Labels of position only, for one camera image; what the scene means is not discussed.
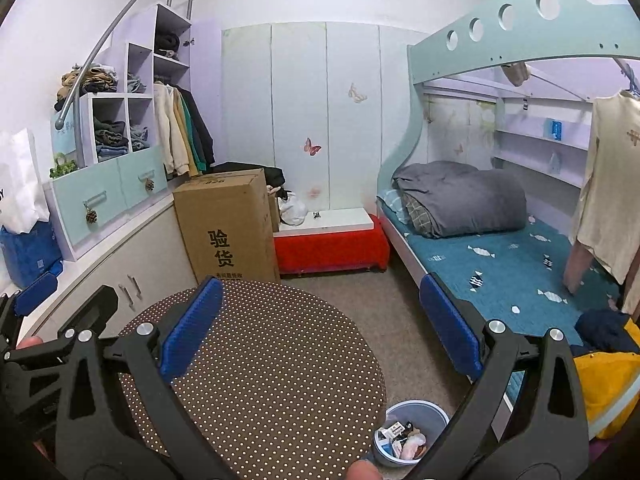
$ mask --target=white plastic bag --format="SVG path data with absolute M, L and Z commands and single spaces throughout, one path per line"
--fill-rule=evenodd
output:
M 36 174 L 28 131 L 0 132 L 0 224 L 13 234 L 28 233 L 49 208 Z
M 280 219 L 289 225 L 300 225 L 305 221 L 306 214 L 309 209 L 296 196 L 295 193 L 287 191 L 288 200 L 278 199 L 278 208 L 280 209 Z

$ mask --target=polka dot tablecloth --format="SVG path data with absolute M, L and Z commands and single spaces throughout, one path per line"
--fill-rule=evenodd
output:
M 241 478 L 342 478 L 384 422 L 385 381 L 369 346 L 350 319 L 302 290 L 223 283 L 222 311 L 175 393 Z M 122 334 L 191 293 L 159 301 Z M 166 453 L 132 379 L 121 381 L 146 444 Z

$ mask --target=cardboard box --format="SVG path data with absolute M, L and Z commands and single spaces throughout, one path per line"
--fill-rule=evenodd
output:
M 194 178 L 174 191 L 174 205 L 199 282 L 280 282 L 264 170 Z
M 269 195 L 269 212 L 271 214 L 271 228 L 274 233 L 280 232 L 280 208 L 278 207 L 278 197 Z

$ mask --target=silver screw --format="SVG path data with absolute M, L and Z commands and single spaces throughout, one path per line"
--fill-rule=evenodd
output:
M 564 334 L 559 328 L 552 328 L 549 331 L 549 335 L 551 336 L 551 339 L 555 339 L 556 341 L 562 341 L 562 339 L 564 339 Z
M 494 319 L 489 323 L 489 330 L 491 330 L 491 332 L 501 334 L 502 332 L 507 330 L 507 327 L 505 327 L 504 323 L 501 322 L 500 320 Z
M 153 332 L 153 330 L 154 326 L 151 323 L 146 322 L 139 324 L 136 332 L 138 332 L 138 334 L 140 335 L 149 335 Z
M 91 339 L 92 335 L 93 333 L 91 332 L 91 330 L 82 330 L 82 332 L 78 334 L 78 341 L 86 343 L 87 341 L 89 341 L 89 339 Z

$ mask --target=light green drawer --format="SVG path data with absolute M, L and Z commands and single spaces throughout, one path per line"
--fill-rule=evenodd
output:
M 162 164 L 160 146 L 119 156 L 117 159 L 122 181 L 122 192 L 127 208 L 131 208 L 154 193 L 166 189 L 166 176 Z M 153 182 L 153 190 L 146 188 L 147 179 Z
M 100 230 L 126 209 L 117 158 L 75 171 L 52 182 L 66 234 L 72 245 Z M 97 221 L 86 221 L 85 204 L 97 213 Z

